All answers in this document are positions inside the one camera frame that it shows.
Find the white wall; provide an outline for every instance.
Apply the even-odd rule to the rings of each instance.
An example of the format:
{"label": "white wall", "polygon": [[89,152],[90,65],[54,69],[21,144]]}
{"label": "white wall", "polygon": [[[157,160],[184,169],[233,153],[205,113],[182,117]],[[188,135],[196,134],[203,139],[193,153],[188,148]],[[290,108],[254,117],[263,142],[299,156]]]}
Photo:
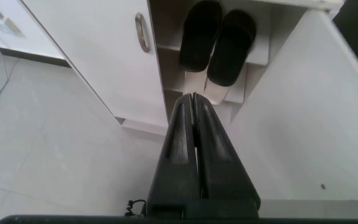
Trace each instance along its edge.
{"label": "white wall", "polygon": [[18,1],[0,0],[0,12],[10,18],[24,35],[24,37],[17,37],[0,31],[0,47],[48,57],[63,58]]}

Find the tile grout line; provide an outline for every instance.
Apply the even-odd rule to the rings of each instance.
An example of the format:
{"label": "tile grout line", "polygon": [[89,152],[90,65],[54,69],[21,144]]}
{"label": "tile grout line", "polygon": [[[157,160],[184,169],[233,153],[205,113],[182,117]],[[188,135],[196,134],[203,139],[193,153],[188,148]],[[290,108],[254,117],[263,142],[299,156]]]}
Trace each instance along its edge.
{"label": "tile grout line", "polygon": [[6,190],[6,189],[2,189],[0,188],[0,190],[6,192],[6,196],[4,198],[4,200],[2,201],[1,203],[1,206],[0,206],[0,211],[2,209],[2,206],[4,205],[7,197],[9,196],[9,194],[16,194],[16,195],[20,195],[20,196],[23,196],[23,197],[27,197],[29,199],[32,199],[32,200],[36,200],[36,201],[39,201],[39,202],[46,202],[46,203],[49,203],[49,204],[52,204],[52,205],[57,205],[57,206],[61,206],[61,207],[65,207],[65,208],[70,208],[70,209],[74,209],[76,211],[79,211],[79,212],[84,212],[83,209],[80,209],[80,208],[77,208],[77,207],[71,207],[71,206],[68,206],[68,205],[63,205],[63,204],[59,204],[59,203],[56,203],[56,202],[52,202],[52,201],[49,201],[49,200],[44,200],[44,199],[41,199],[41,198],[36,198],[36,197],[33,197],[31,195],[26,195],[26,194],[22,194],[22,193],[18,193],[18,192],[14,192],[12,190]]}
{"label": "tile grout line", "polygon": [[[68,78],[66,77],[66,78],[64,79],[64,81],[62,81],[62,83],[60,84],[60,86],[63,87],[64,84],[67,82],[67,80],[68,80]],[[48,119],[49,119],[51,113],[52,113],[52,112],[49,111],[49,112],[48,112],[48,115],[46,116],[45,120],[43,121],[39,132],[37,133],[36,137],[34,138],[32,144],[31,144],[30,151],[27,153],[27,155],[26,155],[26,157],[25,157],[25,159],[24,159],[24,162],[22,163],[22,166],[20,167],[20,170],[19,170],[19,172],[18,172],[18,174],[17,174],[17,177],[16,177],[16,179],[12,182],[12,185],[9,186],[9,189],[12,189],[13,186],[14,186],[14,184],[17,182],[17,180],[18,180],[18,178],[19,178],[19,176],[20,176],[20,173],[21,173],[22,170],[23,170],[24,164],[25,164],[25,162],[27,161],[27,159],[29,158],[30,153],[34,150],[34,145],[35,145],[35,143],[38,141],[40,135],[42,134],[42,131],[44,130],[44,127],[45,127],[45,125],[46,125],[46,123],[47,123],[47,121],[48,121]]]}

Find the cabinet shelf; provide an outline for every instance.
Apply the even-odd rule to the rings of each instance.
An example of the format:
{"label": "cabinet shelf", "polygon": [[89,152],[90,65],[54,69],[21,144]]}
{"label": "cabinet shelf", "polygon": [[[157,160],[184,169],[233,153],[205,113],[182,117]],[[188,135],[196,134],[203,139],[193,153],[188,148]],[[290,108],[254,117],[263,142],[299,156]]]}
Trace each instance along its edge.
{"label": "cabinet shelf", "polygon": [[[185,85],[185,71],[178,65],[178,57],[179,53],[176,51],[165,49],[158,50],[163,89],[183,93]],[[240,104],[244,102],[246,76],[247,65],[245,64],[239,78],[231,87],[224,101]]]}

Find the shoe shelf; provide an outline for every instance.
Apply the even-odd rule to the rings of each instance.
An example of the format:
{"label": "shoe shelf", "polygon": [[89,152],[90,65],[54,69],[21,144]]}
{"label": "shoe shelf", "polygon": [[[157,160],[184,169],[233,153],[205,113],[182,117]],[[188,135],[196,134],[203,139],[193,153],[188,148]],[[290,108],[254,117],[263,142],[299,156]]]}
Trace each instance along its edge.
{"label": "shoe shelf", "polygon": [[[164,90],[170,90],[183,93],[185,85],[185,71],[178,65],[179,51],[167,49],[158,50],[158,59],[160,64],[161,80]],[[245,64],[237,79],[231,87],[224,101],[231,103],[244,102],[244,93],[246,88],[246,78],[248,68],[252,66]]]}
{"label": "shoe shelf", "polygon": [[[162,1],[150,0],[153,28],[157,47],[179,51],[183,35],[183,23],[187,12],[199,0]],[[269,62],[270,22],[272,5],[258,1],[222,0],[223,16],[233,9],[250,14],[257,24],[257,35],[247,63],[267,65]]]}

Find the tiled floor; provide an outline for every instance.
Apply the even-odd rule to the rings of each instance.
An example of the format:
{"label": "tiled floor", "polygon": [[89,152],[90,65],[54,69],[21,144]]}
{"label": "tiled floor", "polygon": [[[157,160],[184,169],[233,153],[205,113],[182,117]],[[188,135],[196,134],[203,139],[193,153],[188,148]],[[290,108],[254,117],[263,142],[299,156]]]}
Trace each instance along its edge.
{"label": "tiled floor", "polygon": [[[163,137],[122,129],[70,68],[5,59],[0,219],[122,215],[128,200],[147,197]],[[358,218],[358,202],[263,201],[260,215]]]}

